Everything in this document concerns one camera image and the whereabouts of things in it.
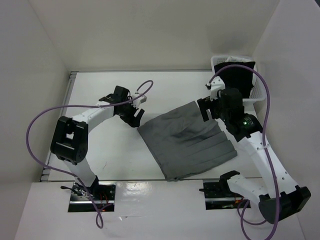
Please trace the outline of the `grey pleated skirt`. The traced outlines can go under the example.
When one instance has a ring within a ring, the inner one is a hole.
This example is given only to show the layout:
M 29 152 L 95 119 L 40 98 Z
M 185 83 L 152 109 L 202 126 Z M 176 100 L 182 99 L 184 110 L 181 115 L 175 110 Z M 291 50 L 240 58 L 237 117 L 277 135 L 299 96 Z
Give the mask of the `grey pleated skirt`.
M 238 155 L 218 122 L 204 121 L 194 101 L 147 121 L 137 130 L 168 182 L 202 174 Z

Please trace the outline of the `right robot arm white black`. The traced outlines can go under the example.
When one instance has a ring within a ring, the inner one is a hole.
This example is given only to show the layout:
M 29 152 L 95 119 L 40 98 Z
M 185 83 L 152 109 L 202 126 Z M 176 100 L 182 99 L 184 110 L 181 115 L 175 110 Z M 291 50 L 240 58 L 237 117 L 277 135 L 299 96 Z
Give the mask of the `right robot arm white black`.
M 258 169 L 264 185 L 258 185 L 232 170 L 220 176 L 219 192 L 229 197 L 240 194 L 258 206 L 263 218 L 270 224 L 282 221 L 300 212 L 311 197 L 306 186 L 289 175 L 267 139 L 257 117 L 245 111 L 242 94 L 236 88 L 217 92 L 215 99 L 197 100 L 202 118 L 220 119 L 226 130 L 247 152 Z

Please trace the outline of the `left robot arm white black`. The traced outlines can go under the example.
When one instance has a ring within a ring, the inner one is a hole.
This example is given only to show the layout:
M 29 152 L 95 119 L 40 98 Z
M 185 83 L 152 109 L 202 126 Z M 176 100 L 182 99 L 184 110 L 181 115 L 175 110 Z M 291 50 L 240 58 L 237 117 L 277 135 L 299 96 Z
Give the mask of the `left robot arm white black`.
M 81 191 L 88 200 L 93 200 L 104 191 L 86 159 L 90 131 L 116 115 L 130 127 L 139 127 L 144 114 L 139 106 L 146 100 L 145 95 L 140 96 L 138 92 L 130 95 L 127 88 L 117 85 L 113 93 L 98 100 L 97 108 L 58 119 L 50 151 L 75 175 L 76 192 Z

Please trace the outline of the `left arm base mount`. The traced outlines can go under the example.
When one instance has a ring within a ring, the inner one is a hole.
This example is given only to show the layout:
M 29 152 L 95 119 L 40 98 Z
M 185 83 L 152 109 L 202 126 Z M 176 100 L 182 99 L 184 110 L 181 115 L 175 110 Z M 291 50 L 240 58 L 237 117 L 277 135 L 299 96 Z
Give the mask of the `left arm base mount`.
M 70 191 L 69 213 L 95 212 L 95 207 L 87 192 L 76 183 L 72 187 L 61 186 L 62 190 Z M 115 210 L 116 183 L 99 183 L 98 189 L 91 195 L 97 208 L 102 212 L 113 212 Z

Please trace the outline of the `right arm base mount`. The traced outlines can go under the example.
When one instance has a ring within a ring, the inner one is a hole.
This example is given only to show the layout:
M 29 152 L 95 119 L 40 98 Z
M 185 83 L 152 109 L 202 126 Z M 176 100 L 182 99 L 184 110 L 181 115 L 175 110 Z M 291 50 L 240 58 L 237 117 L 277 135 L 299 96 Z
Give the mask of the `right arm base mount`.
M 217 179 L 204 179 L 202 185 L 199 191 L 204 195 L 205 209 L 207 211 L 236 209 L 245 201 L 242 195 L 223 190 Z

